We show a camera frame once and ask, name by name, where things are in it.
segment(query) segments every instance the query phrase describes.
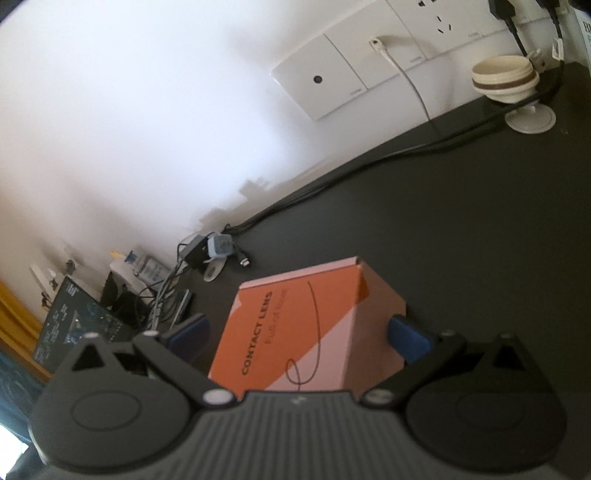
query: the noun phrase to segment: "black desk surface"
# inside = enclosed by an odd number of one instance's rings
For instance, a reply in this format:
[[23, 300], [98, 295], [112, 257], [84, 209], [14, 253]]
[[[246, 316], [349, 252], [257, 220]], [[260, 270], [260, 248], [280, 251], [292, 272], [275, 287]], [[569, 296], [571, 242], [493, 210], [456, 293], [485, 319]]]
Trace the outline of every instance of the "black desk surface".
[[[591, 393], [588, 70], [567, 65], [550, 106], [557, 115], [550, 132], [523, 135], [500, 122], [445, 153], [367, 170], [237, 237], [251, 268], [229, 261], [210, 284], [198, 273], [185, 280], [196, 294], [191, 309], [213, 323], [196, 366], [208, 369], [240, 283], [358, 255], [426, 328], [451, 328], [471, 341], [517, 333], [564, 393], [569, 434], [557, 466], [583, 478], [591, 471], [584, 458], [591, 452], [591, 395], [580, 395]], [[477, 99], [437, 125], [453, 131], [489, 108]], [[422, 125], [352, 162], [432, 135]], [[578, 458], [575, 450], [585, 454]]]

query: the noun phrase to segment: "orange box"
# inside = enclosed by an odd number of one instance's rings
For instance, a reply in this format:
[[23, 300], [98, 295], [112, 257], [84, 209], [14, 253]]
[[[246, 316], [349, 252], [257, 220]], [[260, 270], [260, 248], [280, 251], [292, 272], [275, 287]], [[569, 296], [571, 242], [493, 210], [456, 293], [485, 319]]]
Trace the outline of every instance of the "orange box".
[[246, 390], [351, 390], [404, 366], [387, 340], [404, 300], [358, 258], [243, 283], [209, 378]]

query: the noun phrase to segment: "wall plate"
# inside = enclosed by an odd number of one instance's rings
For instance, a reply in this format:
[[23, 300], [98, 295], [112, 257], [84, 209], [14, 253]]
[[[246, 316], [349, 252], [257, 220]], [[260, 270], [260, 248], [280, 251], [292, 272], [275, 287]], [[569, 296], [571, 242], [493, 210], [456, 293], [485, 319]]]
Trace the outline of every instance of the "wall plate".
[[329, 28], [325, 34], [367, 88], [399, 74], [369, 45], [372, 37], [380, 37], [390, 55], [404, 70], [425, 61], [423, 52], [386, 0], [363, 7]]
[[[515, 16], [513, 22], [515, 24], [523, 24], [529, 21], [523, 4], [516, 1], [511, 1], [515, 7]], [[507, 29], [507, 25], [502, 20], [497, 20], [492, 14], [488, 4], [488, 0], [470, 0], [465, 3], [468, 13], [474, 19], [475, 27], [482, 34], [483, 37], [492, 35]]]
[[325, 35], [296, 51], [272, 76], [313, 120], [367, 91]]
[[[535, 0], [511, 0], [511, 3], [515, 5], [515, 9], [522, 9], [528, 17], [530, 22], [540, 20], [542, 18], [549, 18], [550, 14], [545, 8], [538, 5]], [[556, 9], [556, 13], [559, 15], [565, 15], [569, 12], [569, 3], [567, 0], [560, 0], [560, 7]]]
[[468, 1], [480, 0], [388, 0], [428, 59], [481, 38]]

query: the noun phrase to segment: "yellow curtain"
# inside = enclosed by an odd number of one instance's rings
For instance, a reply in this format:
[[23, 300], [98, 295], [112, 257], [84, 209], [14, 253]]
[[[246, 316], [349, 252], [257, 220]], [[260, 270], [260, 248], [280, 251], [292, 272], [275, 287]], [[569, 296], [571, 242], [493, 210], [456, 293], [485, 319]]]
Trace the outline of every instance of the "yellow curtain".
[[47, 382], [50, 374], [32, 359], [41, 323], [0, 281], [0, 349], [29, 373]]

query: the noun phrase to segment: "suction cup base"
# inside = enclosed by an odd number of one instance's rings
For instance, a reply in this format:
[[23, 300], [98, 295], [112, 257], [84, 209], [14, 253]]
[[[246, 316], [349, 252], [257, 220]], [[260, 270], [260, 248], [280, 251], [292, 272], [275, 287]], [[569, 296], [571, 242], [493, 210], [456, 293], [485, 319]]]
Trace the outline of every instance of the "suction cup base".
[[556, 114], [547, 105], [532, 103], [506, 114], [505, 122], [522, 134], [541, 134], [556, 124]]

